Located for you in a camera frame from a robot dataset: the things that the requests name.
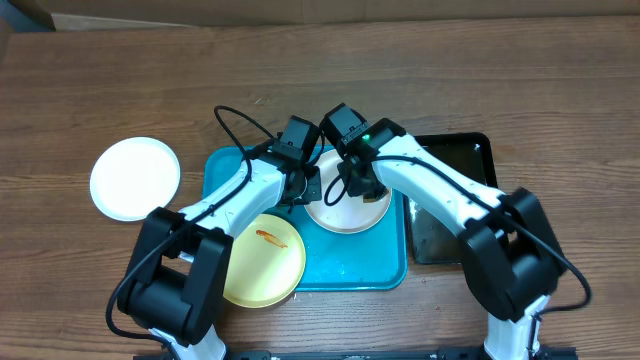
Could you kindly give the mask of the white plate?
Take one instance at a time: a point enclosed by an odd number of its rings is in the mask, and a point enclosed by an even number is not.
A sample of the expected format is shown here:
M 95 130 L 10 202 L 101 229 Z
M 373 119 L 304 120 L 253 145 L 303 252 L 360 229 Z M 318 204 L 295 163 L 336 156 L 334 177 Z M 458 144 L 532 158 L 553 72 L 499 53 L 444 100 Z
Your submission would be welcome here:
M 358 233 L 373 227 L 386 214 L 391 205 L 392 194 L 374 202 L 365 202 L 362 196 L 349 197 L 345 194 L 334 206 L 324 203 L 324 194 L 330 183 L 339 175 L 337 165 L 341 158 L 335 150 L 324 152 L 317 163 L 321 178 L 321 198 L 311 202 L 304 208 L 308 215 L 326 230 L 350 234 Z
M 89 192 L 104 215 L 133 222 L 169 204 L 180 180 L 180 163 L 169 146 L 151 137 L 132 137 L 99 156 L 90 174 Z

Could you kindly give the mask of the yellow plate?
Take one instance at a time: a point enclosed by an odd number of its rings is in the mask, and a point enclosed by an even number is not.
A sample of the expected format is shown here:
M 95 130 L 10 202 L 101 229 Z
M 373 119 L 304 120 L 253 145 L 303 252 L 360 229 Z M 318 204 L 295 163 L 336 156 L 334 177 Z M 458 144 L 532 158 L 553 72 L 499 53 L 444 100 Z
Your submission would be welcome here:
M 301 235 L 286 220 L 261 214 L 235 239 L 223 296 L 245 308 L 264 308 L 287 298 L 306 266 Z

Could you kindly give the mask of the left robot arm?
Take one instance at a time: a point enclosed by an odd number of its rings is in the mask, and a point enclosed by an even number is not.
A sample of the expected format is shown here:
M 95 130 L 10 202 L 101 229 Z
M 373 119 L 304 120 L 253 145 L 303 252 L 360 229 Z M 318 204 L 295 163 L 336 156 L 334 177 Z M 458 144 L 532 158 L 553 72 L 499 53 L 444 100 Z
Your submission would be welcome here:
M 314 144 L 268 140 L 242 152 L 237 172 L 203 200 L 144 220 L 124 278 L 105 317 L 130 316 L 159 342 L 162 359 L 222 359 L 214 320 L 223 298 L 232 245 L 265 210 L 317 199 Z

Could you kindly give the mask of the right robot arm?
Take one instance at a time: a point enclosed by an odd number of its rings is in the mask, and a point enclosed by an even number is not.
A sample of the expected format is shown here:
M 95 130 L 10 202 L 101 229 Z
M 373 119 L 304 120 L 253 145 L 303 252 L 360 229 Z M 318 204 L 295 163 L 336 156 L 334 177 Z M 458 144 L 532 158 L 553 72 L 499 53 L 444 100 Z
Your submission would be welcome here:
M 485 356 L 537 358 L 540 318 L 568 268 L 538 199 L 462 175 L 389 119 L 369 125 L 353 116 L 322 128 L 350 195 L 397 190 L 458 239 L 467 286 L 489 314 Z

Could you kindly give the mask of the blue plastic tray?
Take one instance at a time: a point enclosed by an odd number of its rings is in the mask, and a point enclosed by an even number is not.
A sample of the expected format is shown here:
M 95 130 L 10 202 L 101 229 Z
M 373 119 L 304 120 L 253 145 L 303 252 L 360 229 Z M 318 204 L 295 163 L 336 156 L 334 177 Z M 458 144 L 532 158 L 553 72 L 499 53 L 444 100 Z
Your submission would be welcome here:
M 373 227 L 350 234 L 326 230 L 306 212 L 272 207 L 263 214 L 280 217 L 298 231 L 306 248 L 306 266 L 297 291 L 388 290 L 408 269 L 403 199 L 392 192 L 384 217 Z

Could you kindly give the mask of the black water tray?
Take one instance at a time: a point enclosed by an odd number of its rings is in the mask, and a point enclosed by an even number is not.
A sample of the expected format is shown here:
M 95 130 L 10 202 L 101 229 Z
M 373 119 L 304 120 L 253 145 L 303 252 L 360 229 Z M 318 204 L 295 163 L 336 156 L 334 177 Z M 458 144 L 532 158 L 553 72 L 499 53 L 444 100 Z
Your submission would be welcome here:
M 415 137 L 431 155 L 464 176 L 490 187 L 498 187 L 489 138 L 479 132 Z M 457 264 L 457 238 L 434 216 L 407 196 L 404 198 L 407 242 L 418 264 Z

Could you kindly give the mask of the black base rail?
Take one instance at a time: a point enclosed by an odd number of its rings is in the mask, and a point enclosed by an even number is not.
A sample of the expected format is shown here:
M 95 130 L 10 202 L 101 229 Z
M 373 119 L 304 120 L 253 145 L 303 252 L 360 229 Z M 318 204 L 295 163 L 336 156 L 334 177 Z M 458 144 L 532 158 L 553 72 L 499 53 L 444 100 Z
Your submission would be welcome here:
M 134 360 L 169 359 L 168 352 L 134 355 Z M 361 353 L 307 352 L 270 353 L 261 351 L 238 351 L 224 356 L 225 360 L 485 360 L 490 359 L 482 347 L 445 347 L 431 351 L 374 351 Z M 543 346 L 532 359 L 578 360 L 575 348 L 550 348 Z

